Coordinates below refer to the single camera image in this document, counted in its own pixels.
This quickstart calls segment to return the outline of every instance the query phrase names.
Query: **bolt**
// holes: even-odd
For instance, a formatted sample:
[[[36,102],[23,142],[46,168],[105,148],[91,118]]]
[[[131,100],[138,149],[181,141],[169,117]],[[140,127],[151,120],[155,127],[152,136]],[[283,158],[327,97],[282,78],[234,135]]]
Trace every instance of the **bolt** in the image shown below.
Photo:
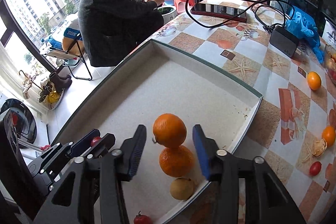
[[[76,157],[75,158],[75,163],[77,163],[77,164],[81,164],[83,161],[84,161],[83,157]]]
[[[263,164],[265,160],[262,157],[255,157],[254,162],[257,164]]]
[[[122,154],[122,151],[120,149],[114,149],[112,150],[112,155],[113,156],[119,156]]]
[[[217,153],[218,156],[226,156],[227,155],[227,151],[224,150],[224,149],[218,149],[216,151],[216,153]]]

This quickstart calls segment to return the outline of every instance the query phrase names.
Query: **tangerine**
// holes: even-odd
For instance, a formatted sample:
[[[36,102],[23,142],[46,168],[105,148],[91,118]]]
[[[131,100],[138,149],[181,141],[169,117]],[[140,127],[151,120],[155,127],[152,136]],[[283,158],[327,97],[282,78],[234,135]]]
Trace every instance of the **tangerine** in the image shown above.
[[[187,136],[184,122],[174,114],[160,115],[153,124],[153,134],[157,143],[169,148],[183,144]]]
[[[332,146],[336,138],[335,129],[332,126],[327,126],[322,132],[322,138],[327,142],[327,147]]]
[[[318,90],[322,84],[321,77],[314,71],[308,73],[307,82],[312,90]]]
[[[194,166],[194,162],[193,153],[184,145],[177,148],[166,147],[159,157],[162,171],[174,178],[179,178],[189,173]]]

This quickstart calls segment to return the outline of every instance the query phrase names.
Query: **dark gray suit jacket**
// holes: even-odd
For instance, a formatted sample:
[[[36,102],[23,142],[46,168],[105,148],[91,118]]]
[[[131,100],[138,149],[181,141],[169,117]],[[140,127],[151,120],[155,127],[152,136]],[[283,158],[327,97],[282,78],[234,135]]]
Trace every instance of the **dark gray suit jacket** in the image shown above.
[[[127,31],[128,20],[156,9],[152,0],[80,0],[79,28],[91,66],[111,67],[122,61],[137,46]]]

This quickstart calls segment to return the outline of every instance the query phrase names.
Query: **plastic bag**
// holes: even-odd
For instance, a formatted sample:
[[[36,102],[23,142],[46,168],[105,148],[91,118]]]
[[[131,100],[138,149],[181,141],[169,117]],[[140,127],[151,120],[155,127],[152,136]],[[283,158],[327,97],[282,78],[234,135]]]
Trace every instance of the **plastic bag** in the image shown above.
[[[317,60],[323,63],[324,52],[319,49],[320,36],[313,18],[295,7],[295,15],[292,20],[286,20],[286,30],[295,35],[298,39],[304,38],[315,53]]]

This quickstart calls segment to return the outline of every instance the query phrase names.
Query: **white bucket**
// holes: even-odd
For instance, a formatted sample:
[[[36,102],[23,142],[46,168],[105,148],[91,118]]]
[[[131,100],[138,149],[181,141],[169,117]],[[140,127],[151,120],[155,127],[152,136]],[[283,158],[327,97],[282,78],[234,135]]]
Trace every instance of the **white bucket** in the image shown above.
[[[164,24],[167,24],[169,21],[177,17],[177,10],[175,6],[164,5],[157,9],[163,16]]]

